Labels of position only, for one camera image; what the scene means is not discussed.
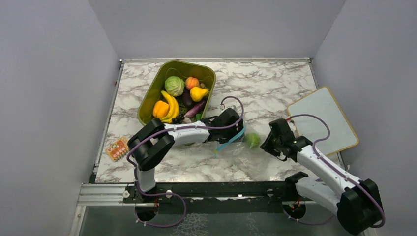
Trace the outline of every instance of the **whiteboard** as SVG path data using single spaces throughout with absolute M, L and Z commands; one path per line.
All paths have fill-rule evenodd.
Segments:
M 325 155 L 345 150 L 359 143 L 355 131 L 328 87 L 321 87 L 289 105 L 288 113 L 291 116 L 315 115 L 327 123 L 330 128 L 330 137 L 317 143 L 317 148 Z M 305 136 L 312 142 L 327 135 L 324 125 L 314 118 L 297 117 L 293 121 L 298 134 Z

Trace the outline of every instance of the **green fruit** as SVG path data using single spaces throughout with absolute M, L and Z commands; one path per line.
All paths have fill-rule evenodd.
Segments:
M 261 142 L 261 138 L 257 133 L 245 134 L 245 142 L 250 148 L 256 148 Z

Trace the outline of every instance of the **marble tabletop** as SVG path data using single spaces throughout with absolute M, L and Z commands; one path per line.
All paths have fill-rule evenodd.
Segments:
M 244 104 L 244 120 L 249 129 L 261 136 L 269 133 L 268 123 L 288 116 L 287 106 L 316 89 L 308 62 L 195 62 L 213 69 L 217 81 L 206 116 L 218 115 L 223 97 L 233 95 Z M 150 84 L 163 63 L 125 63 L 104 147 L 119 137 L 130 139 L 143 126 L 137 111 Z M 226 106 L 238 103 L 225 101 Z M 192 144 L 172 148 L 155 168 L 157 182 L 271 181 L 284 180 L 303 171 L 315 175 L 293 160 L 279 161 L 260 148 L 249 149 L 243 143 L 231 144 L 217 156 L 217 143 Z M 337 155 L 329 158 L 339 164 Z M 97 183 L 132 182 L 133 166 L 126 157 L 114 162 L 102 151 Z

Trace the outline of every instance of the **white marble surface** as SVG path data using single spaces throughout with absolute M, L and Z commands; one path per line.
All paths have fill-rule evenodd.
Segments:
M 137 110 L 163 63 L 126 63 L 111 115 L 105 146 L 121 136 L 130 139 L 143 126 Z M 217 82 L 207 116 L 217 115 L 215 109 L 223 97 L 239 97 L 244 104 L 244 120 L 255 129 L 263 142 L 269 133 L 268 123 L 288 116 L 287 106 L 316 89 L 307 62 L 199 62 L 212 68 Z M 226 105 L 238 105 L 232 99 Z M 217 157 L 215 143 L 193 144 L 172 148 L 155 169 L 158 182 L 203 181 L 269 181 L 284 180 L 303 171 L 315 175 L 293 160 L 282 162 L 260 148 L 248 149 L 242 143 L 232 144 Z M 337 161 L 337 156 L 330 157 Z M 96 182 L 133 181 L 133 166 L 126 157 L 113 162 L 103 149 Z

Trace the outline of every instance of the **marble table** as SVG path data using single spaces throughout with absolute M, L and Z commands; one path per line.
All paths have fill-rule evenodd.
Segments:
M 233 95 L 244 104 L 248 129 L 261 136 L 269 133 L 268 123 L 288 116 L 287 106 L 316 89 L 307 61 L 215 61 L 195 62 L 213 69 L 217 81 L 207 116 L 219 114 L 223 97 Z M 104 149 L 96 175 L 97 183 L 132 182 L 133 166 L 126 157 L 114 162 L 105 152 L 121 136 L 130 139 L 143 126 L 137 111 L 162 62 L 125 63 Z M 225 101 L 226 106 L 238 103 Z M 303 171 L 315 175 L 293 160 L 279 161 L 260 148 L 249 149 L 243 143 L 229 145 L 214 156 L 216 143 L 193 144 L 172 148 L 155 169 L 157 182 L 271 181 L 284 180 Z M 329 157 L 337 164 L 337 155 Z

